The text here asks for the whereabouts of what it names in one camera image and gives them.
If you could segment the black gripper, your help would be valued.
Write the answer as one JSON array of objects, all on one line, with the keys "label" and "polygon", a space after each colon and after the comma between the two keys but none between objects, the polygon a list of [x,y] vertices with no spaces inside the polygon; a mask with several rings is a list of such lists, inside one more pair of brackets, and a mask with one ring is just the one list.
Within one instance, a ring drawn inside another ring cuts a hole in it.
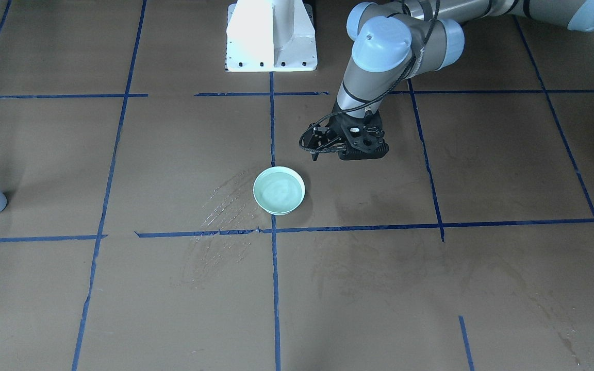
[{"label": "black gripper", "polygon": [[389,152],[379,112],[368,111],[363,118],[346,113],[336,115],[328,120],[328,128],[345,147],[338,153],[340,160],[377,159]]}]

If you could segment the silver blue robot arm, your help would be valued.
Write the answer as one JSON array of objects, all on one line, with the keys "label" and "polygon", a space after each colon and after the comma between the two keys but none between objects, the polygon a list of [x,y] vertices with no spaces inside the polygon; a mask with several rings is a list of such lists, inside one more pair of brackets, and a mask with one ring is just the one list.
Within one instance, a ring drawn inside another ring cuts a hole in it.
[{"label": "silver blue robot arm", "polygon": [[455,63],[465,48],[463,23],[516,15],[594,31],[594,1],[394,1],[359,3],[346,30],[351,56],[332,112],[302,134],[299,145],[316,159],[382,158],[389,151],[379,107],[401,81]]}]

